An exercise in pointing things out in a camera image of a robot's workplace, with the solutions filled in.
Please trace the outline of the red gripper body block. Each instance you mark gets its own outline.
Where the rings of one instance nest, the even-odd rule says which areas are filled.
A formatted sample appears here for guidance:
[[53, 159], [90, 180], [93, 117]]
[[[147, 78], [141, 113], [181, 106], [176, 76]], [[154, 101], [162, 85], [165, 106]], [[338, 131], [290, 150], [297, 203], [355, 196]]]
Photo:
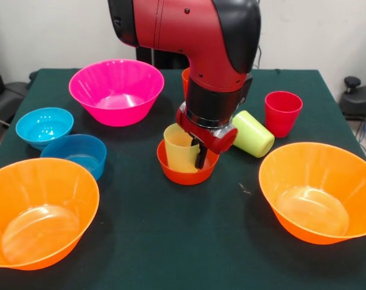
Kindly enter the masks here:
[[226, 152], [233, 145], [238, 134], [237, 128], [232, 124], [221, 129], [201, 127], [192, 122], [181, 108], [176, 113], [176, 122], [186, 133], [216, 154]]

